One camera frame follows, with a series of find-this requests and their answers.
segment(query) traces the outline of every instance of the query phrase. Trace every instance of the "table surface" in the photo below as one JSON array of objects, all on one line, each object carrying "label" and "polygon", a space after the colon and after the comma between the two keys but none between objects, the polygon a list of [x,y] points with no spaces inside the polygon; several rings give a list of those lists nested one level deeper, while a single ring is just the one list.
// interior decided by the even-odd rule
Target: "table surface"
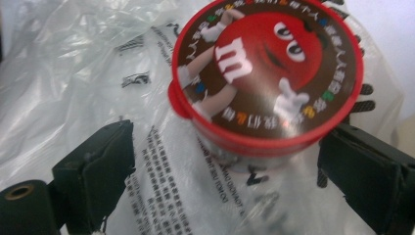
[{"label": "table surface", "polygon": [[[22,1],[0,0],[4,53],[11,46],[13,10]],[[405,100],[400,119],[415,115],[415,0],[346,0],[346,5],[349,12],[369,31],[401,85]]]}]

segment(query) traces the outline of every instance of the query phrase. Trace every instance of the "cartoon character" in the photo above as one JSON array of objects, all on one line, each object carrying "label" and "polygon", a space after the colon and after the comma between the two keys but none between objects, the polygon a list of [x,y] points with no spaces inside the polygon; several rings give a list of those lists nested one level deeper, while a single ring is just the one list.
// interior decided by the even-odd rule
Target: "cartoon character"
[{"label": "cartoon character", "polygon": [[238,90],[274,97],[274,113],[287,121],[308,102],[308,94],[296,90],[317,73],[322,46],[303,21],[281,13],[245,16],[232,9],[201,34],[206,42],[215,42],[214,46],[180,67],[178,73],[185,88],[214,61],[226,79],[218,93],[193,104],[204,118],[211,120],[228,107]]}]

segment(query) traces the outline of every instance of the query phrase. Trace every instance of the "round container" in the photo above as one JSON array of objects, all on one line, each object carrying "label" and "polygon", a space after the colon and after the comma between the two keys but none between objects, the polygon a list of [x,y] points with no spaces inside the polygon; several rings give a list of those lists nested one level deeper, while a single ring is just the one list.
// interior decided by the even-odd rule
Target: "round container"
[{"label": "round container", "polygon": [[278,165],[350,112],[363,63],[357,41],[314,1],[215,1],[173,52],[168,97],[222,164]]}]

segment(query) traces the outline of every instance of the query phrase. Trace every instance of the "cartoon eye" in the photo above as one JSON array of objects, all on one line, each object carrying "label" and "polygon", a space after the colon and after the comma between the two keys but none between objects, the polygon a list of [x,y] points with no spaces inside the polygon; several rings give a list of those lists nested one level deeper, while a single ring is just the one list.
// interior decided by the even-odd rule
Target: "cartoon eye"
[{"label": "cartoon eye", "polygon": [[296,40],[291,41],[287,46],[287,55],[291,60],[295,62],[303,62],[305,60],[305,54],[299,47]]},{"label": "cartoon eye", "polygon": [[277,37],[283,39],[283,40],[293,40],[293,35],[291,32],[287,29],[286,25],[284,23],[277,23],[274,26],[274,33],[277,35]]}]

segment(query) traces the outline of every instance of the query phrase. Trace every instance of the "plastic bag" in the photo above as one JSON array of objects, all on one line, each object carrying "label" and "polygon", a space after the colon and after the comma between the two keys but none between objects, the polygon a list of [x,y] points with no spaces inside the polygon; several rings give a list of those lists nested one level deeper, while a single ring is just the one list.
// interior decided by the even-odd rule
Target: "plastic bag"
[{"label": "plastic bag", "polygon": [[[107,234],[374,234],[335,185],[316,186],[317,145],[278,168],[231,172],[170,108],[172,47],[207,3],[24,2],[0,68],[0,188],[52,180],[61,158],[125,118],[134,122],[136,172]],[[367,88],[350,122],[391,142],[402,93],[345,6],[326,4],[345,14],[365,51]]]}]

